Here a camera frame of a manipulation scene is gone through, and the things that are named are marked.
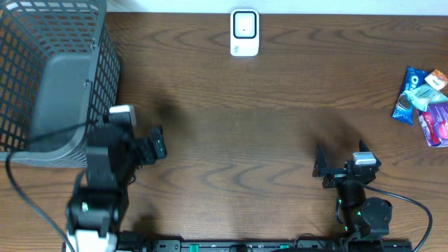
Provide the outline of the blue oreo cookie pack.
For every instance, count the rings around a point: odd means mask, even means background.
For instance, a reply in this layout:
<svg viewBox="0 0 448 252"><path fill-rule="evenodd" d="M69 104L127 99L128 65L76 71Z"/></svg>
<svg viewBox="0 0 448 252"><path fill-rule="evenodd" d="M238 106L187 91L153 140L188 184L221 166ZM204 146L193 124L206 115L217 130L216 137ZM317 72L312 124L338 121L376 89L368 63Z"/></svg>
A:
<svg viewBox="0 0 448 252"><path fill-rule="evenodd" d="M393 119L413 126L414 105L407 98L405 91L411 91L423 85L424 78L427 77L428 74L427 71L415 69L414 67L407 67L405 78L395 103L395 108L391 114Z"/></svg>

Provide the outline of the red purple liner packet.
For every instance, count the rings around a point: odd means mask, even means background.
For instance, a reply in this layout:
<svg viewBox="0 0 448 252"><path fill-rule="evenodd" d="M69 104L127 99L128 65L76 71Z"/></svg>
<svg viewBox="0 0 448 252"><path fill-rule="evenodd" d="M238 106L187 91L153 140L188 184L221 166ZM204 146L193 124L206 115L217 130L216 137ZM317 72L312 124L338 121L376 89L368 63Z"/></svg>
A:
<svg viewBox="0 0 448 252"><path fill-rule="evenodd" d="M447 102L429 104L426 111L417 111L423 135L430 147L447 147Z"/></svg>

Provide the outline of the mint green wipes packet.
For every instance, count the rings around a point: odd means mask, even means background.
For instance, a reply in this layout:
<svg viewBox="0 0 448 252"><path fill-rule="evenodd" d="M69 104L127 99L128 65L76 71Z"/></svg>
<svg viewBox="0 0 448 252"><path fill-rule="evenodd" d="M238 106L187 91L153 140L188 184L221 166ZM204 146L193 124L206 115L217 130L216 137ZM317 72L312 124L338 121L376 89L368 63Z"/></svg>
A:
<svg viewBox="0 0 448 252"><path fill-rule="evenodd" d="M413 90L406 90L404 94L416 109L423 112L427 111L430 104L447 102L447 97L429 84L423 84Z"/></svg>

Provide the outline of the orange snack packet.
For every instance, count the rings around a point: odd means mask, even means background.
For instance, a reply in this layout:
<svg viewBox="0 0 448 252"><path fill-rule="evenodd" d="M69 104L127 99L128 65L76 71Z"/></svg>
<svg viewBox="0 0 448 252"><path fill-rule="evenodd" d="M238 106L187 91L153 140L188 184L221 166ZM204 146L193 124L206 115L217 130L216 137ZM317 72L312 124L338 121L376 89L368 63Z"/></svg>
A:
<svg viewBox="0 0 448 252"><path fill-rule="evenodd" d="M448 79L445 74L440 70L434 69L427 77L424 78L425 82L429 84L434 90L440 91L447 86Z"/></svg>

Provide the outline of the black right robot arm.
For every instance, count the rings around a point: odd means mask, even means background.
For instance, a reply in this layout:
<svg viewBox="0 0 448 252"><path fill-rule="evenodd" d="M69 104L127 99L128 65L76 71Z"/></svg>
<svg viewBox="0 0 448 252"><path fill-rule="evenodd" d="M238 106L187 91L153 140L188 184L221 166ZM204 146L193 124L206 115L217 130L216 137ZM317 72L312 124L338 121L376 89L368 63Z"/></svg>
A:
<svg viewBox="0 0 448 252"><path fill-rule="evenodd" d="M381 239L389 234L391 203L365 194L381 165L364 141L359 141L359 151L342 168L331 168L323 147L320 144L316 147L312 176L323 179L325 189L337 190L337 219L355 240Z"/></svg>

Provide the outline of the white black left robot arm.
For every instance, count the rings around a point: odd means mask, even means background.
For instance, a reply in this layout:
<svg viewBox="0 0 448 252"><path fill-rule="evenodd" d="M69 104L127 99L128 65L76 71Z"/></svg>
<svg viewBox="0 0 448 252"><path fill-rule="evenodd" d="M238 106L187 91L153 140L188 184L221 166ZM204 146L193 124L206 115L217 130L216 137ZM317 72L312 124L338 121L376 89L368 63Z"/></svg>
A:
<svg viewBox="0 0 448 252"><path fill-rule="evenodd" d="M108 123L89 133L87 169L77 176L66 207L66 247L77 252L151 251L148 239L120 225L136 170L167 156L161 126L136 138L129 125Z"/></svg>

